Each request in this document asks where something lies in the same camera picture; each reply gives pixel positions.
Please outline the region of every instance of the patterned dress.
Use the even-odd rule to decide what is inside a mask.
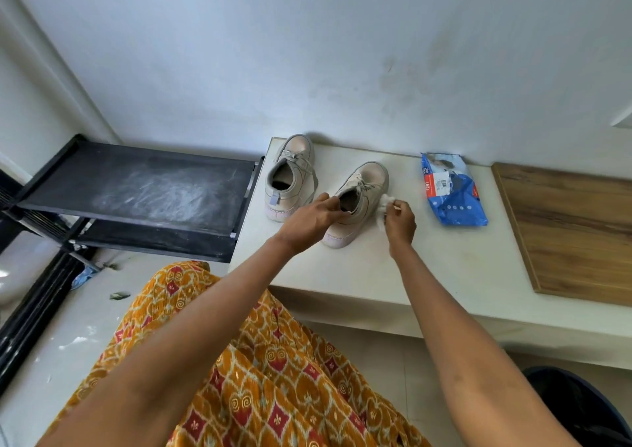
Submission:
[[[48,433],[135,344],[218,280],[199,261],[156,273]],[[168,446],[430,447],[334,346],[267,290],[200,385]]]

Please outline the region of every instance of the sneaker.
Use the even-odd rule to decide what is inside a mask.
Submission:
[[[265,213],[278,223],[307,203],[318,188],[314,173],[314,146],[302,134],[289,137],[280,147],[265,180]]]
[[[338,189],[340,208],[352,215],[328,228],[323,243],[339,249],[351,243],[359,234],[362,225],[370,219],[380,197],[388,191],[389,172],[380,163],[362,164]]]

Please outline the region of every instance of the white label sticker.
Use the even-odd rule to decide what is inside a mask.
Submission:
[[[437,196],[447,196],[450,194],[450,172],[435,172],[432,177],[435,181],[435,192]]]

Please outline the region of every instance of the white wipe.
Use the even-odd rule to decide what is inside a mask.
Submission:
[[[375,211],[375,222],[377,223],[377,228],[382,232],[386,232],[386,227],[384,227],[384,216],[386,215],[386,206],[391,202],[395,201],[394,197],[391,197],[387,194],[383,194],[380,198],[380,202],[377,205],[377,210]]]

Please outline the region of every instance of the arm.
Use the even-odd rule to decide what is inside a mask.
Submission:
[[[99,382],[39,447],[163,447],[201,380],[283,266],[347,213],[327,193]]]
[[[387,208],[391,256],[423,332],[454,424],[470,447],[578,447],[494,339],[413,249],[415,215]]]

